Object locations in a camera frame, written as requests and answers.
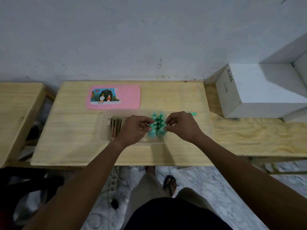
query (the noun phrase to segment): wooden tabletop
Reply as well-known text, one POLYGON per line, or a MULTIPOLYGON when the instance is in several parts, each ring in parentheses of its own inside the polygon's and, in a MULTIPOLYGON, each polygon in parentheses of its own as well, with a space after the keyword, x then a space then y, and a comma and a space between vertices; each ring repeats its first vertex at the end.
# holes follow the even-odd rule
POLYGON ((42 83, 0 83, 0 167, 16 159, 44 100, 42 83))
MULTIPOLYGON (((203 132, 213 138, 210 112, 202 82, 186 81, 66 81, 61 86, 39 139, 31 165, 86 166, 105 147, 99 139, 101 111, 87 110, 85 101, 93 85, 134 84, 141 87, 140 108, 197 112, 203 132)), ((116 165, 212 165, 194 145, 167 133, 165 144, 127 147, 116 165)))
POLYGON ((215 141, 243 156, 307 157, 307 123, 223 118, 215 85, 205 85, 215 141))

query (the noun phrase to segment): black shirt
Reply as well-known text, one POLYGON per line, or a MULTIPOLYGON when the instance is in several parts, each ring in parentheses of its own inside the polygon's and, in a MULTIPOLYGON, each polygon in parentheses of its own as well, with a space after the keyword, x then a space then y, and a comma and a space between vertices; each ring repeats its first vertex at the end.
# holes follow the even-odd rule
POLYGON ((212 211, 179 198, 156 198, 139 207, 125 229, 232 229, 212 211))

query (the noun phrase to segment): forearm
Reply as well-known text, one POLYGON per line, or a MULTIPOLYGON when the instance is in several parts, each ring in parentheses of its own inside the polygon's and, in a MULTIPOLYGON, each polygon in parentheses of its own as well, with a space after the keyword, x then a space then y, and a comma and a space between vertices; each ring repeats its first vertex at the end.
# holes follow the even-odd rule
POLYGON ((195 145, 267 227, 303 229, 307 226, 307 200, 303 196, 205 135, 199 136, 195 145))
POLYGON ((123 149, 116 141, 109 143, 75 178, 61 187, 24 229, 79 230, 123 149))

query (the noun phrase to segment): person's left arm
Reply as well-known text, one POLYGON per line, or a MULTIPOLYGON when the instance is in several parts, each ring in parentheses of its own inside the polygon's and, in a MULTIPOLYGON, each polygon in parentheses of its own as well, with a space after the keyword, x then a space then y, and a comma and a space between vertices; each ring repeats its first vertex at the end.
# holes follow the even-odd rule
POLYGON ((120 153, 137 143, 150 129, 146 123, 154 120, 145 116, 128 117, 118 136, 34 216, 23 230, 79 230, 120 153))

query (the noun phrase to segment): person's left hand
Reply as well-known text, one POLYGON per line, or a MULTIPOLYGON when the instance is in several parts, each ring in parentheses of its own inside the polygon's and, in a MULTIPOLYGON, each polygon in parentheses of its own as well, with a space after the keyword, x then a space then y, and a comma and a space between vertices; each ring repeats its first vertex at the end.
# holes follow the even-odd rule
POLYGON ((148 131, 151 131, 151 128, 146 125, 147 123, 154 123, 154 120, 146 116, 131 115, 126 118, 114 141, 123 147, 139 142, 148 131))

